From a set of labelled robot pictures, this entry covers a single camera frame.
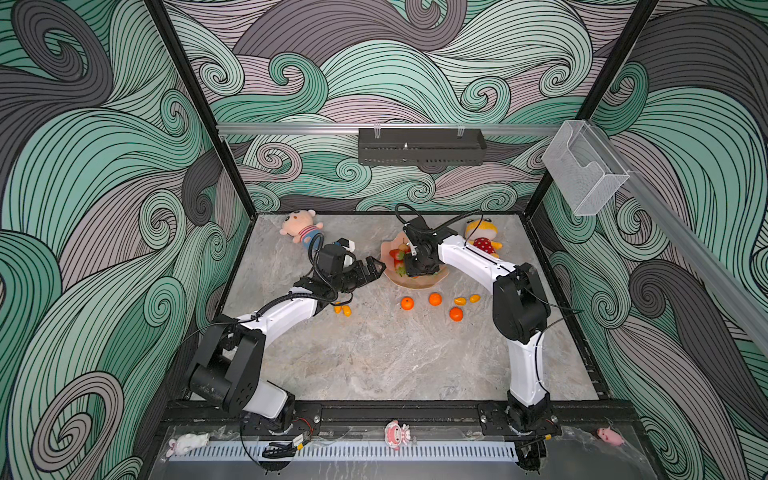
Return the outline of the pink scalloped fruit bowl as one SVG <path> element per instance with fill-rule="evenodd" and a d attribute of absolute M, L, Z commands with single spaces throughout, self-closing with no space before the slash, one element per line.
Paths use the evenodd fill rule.
<path fill-rule="evenodd" d="M 441 266 L 436 274 L 411 277 L 406 274 L 403 260 L 396 258 L 394 250 L 409 253 L 406 235 L 400 232 L 394 239 L 385 241 L 380 247 L 380 260 L 386 265 L 385 275 L 396 285 L 412 290 L 425 290 L 436 286 L 449 276 L 447 266 Z"/>

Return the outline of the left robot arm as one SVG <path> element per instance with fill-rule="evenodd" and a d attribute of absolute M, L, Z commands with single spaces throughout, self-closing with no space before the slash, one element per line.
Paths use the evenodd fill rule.
<path fill-rule="evenodd" d="M 261 378 L 264 351 L 290 329 L 329 306 L 343 306 L 340 297 L 378 280 L 386 264 L 372 256 L 357 258 L 348 245 L 313 246 L 311 271 L 291 289 L 253 313 L 226 315 L 203 334 L 185 374 L 187 388 L 219 409 L 276 420 L 287 415 L 291 395 Z"/>

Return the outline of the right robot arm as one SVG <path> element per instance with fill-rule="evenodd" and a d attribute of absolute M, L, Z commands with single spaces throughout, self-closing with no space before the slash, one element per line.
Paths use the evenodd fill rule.
<path fill-rule="evenodd" d="M 435 274 L 453 267 L 484 287 L 492 296 L 492 320 L 507 340 L 511 366 L 508 389 L 510 417 L 518 430 L 530 429 L 549 407 L 543 386 L 543 338 L 551 305 L 537 269 L 503 261 L 478 248 L 448 224 L 429 227 L 424 218 L 402 220 L 411 252 L 405 256 L 409 277 Z"/>

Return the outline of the yellow chick plush toy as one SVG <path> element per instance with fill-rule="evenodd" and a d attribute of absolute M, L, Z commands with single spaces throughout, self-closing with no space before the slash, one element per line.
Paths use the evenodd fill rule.
<path fill-rule="evenodd" d="M 498 228 L 490 219 L 471 220 L 465 228 L 465 240 L 469 244 L 496 258 L 503 247 L 496 241 L 497 235 Z"/>

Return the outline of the pink pig plush toy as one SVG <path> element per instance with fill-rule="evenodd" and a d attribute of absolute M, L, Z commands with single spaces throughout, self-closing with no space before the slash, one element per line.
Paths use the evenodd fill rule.
<path fill-rule="evenodd" d="M 316 221 L 315 210 L 296 210 L 288 213 L 279 233 L 292 239 L 294 244 L 309 248 L 312 239 L 322 231 L 323 223 Z"/>

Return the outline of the pink octopus figurine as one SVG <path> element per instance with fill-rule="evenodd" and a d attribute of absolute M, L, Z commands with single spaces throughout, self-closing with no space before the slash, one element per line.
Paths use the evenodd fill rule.
<path fill-rule="evenodd" d="M 398 420 L 392 420 L 385 426 L 384 435 L 386 445 L 394 451 L 409 445 L 412 439 L 410 427 Z"/>

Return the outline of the pink pig toy small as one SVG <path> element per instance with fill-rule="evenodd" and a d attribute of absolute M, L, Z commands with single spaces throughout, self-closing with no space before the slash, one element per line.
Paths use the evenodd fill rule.
<path fill-rule="evenodd" d="M 598 428 L 596 435 L 603 442 L 616 447 L 620 447 L 626 443 L 622 435 L 610 427 Z"/>

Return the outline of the white mouse toy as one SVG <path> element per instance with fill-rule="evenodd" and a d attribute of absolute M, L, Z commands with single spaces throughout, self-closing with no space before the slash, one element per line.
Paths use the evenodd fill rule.
<path fill-rule="evenodd" d="M 184 456 L 193 450 L 207 446 L 209 442 L 209 434 L 187 433 L 179 437 L 171 438 L 168 441 L 168 450 L 166 451 L 165 456 L 167 458 Z"/>

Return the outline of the black wall tray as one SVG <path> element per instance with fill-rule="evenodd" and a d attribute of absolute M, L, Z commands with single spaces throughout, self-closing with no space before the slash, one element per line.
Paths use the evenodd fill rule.
<path fill-rule="evenodd" d="M 488 146 L 480 129 L 365 128 L 358 131 L 358 160 L 363 165 L 480 165 Z"/>

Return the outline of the clear plastic wall bin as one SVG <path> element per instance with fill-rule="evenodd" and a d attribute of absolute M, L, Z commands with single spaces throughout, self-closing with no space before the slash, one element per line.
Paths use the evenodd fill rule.
<path fill-rule="evenodd" d="M 543 163 L 575 216 L 596 216 L 629 179 L 628 166 L 609 137 L 586 120 L 565 121 Z"/>

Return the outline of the aluminium rail back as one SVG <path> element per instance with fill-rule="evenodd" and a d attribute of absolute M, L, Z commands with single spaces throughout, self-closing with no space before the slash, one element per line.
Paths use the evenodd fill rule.
<path fill-rule="evenodd" d="M 360 129 L 409 129 L 409 130 L 454 130 L 457 133 L 467 129 L 479 129 L 489 136 L 553 136 L 560 129 L 559 124 L 381 124 L 381 123 L 218 123 L 220 135 L 354 135 Z"/>

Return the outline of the aluminium rail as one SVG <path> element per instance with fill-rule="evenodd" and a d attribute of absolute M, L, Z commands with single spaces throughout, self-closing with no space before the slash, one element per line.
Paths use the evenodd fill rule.
<path fill-rule="evenodd" d="M 593 160 L 619 172 L 623 185 L 663 231 L 687 264 L 705 282 L 720 306 L 762 353 L 767 352 L 767 301 L 753 294 L 739 272 L 732 272 L 696 235 L 707 225 L 704 214 L 718 215 L 718 197 L 710 181 L 695 187 L 663 152 L 634 134 L 613 142 L 599 127 L 585 123 Z"/>
<path fill-rule="evenodd" d="M 560 129 L 559 124 L 381 124 L 381 123 L 218 123 L 220 135 L 354 135 L 360 129 L 409 129 L 409 130 L 454 130 L 457 133 L 467 129 L 479 129 L 489 136 L 553 136 Z"/>

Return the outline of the aluminium rail right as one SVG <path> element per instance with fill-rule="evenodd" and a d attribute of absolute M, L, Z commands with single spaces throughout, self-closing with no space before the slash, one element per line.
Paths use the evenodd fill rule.
<path fill-rule="evenodd" d="M 663 152 L 634 134 L 613 142 L 599 127 L 585 123 L 593 160 L 619 172 L 623 185 L 663 231 L 687 264 L 705 282 L 720 306 L 762 353 L 767 352 L 767 301 L 753 294 L 739 272 L 732 272 L 696 235 L 707 225 L 704 214 L 718 215 L 718 197 L 710 181 L 695 187 Z"/>

